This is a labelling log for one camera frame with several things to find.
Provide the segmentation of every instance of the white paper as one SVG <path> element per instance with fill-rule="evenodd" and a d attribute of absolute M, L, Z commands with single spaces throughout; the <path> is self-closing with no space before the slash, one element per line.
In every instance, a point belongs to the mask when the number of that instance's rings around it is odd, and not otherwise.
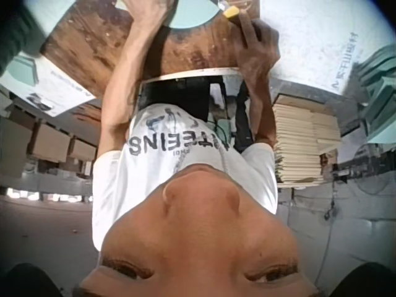
<path fill-rule="evenodd" d="M 0 77 L 0 84 L 50 116 L 58 116 L 95 98 L 44 56 L 36 58 L 35 63 L 36 86 L 15 80 L 7 71 Z"/>

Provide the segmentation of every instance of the white t-shirt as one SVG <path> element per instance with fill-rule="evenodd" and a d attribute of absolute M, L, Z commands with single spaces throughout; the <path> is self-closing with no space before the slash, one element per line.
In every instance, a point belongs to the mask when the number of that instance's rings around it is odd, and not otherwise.
<path fill-rule="evenodd" d="M 275 157 L 267 144 L 239 154 L 206 124 L 174 105 L 138 112 L 121 151 L 103 154 L 93 167 L 93 243 L 100 251 L 114 222 L 160 184 L 192 164 L 224 171 L 270 212 L 277 211 Z"/>

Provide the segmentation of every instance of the yellow object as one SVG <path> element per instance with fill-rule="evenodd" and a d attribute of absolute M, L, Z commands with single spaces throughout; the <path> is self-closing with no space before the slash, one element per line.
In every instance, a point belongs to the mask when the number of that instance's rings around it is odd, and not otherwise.
<path fill-rule="evenodd" d="M 227 19 L 232 19 L 233 17 L 236 17 L 239 14 L 239 8 L 237 8 L 236 6 L 231 6 L 229 9 L 227 9 L 223 15 L 227 18 Z"/>

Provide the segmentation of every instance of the nose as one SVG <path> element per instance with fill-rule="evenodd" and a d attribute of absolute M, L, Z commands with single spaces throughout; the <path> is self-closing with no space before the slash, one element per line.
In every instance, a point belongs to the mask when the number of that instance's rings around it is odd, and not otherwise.
<path fill-rule="evenodd" d="M 238 186 L 212 170 L 197 170 L 170 181 L 163 190 L 169 210 L 176 205 L 190 212 L 231 212 L 239 214 Z"/>

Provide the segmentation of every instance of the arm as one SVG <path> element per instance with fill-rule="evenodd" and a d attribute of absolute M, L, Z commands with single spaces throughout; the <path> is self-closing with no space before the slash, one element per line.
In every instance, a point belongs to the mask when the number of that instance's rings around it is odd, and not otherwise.
<path fill-rule="evenodd" d="M 269 90 L 269 71 L 280 59 L 279 33 L 260 20 L 254 21 L 261 31 L 261 40 L 258 40 L 247 13 L 241 11 L 239 18 L 242 30 L 233 26 L 231 36 L 238 66 L 251 97 L 252 133 L 256 143 L 266 143 L 274 148 L 277 133 Z"/>
<path fill-rule="evenodd" d="M 125 144 L 147 52 L 173 7 L 173 0 L 124 2 L 134 22 L 103 97 L 98 157 L 112 150 L 121 150 Z"/>

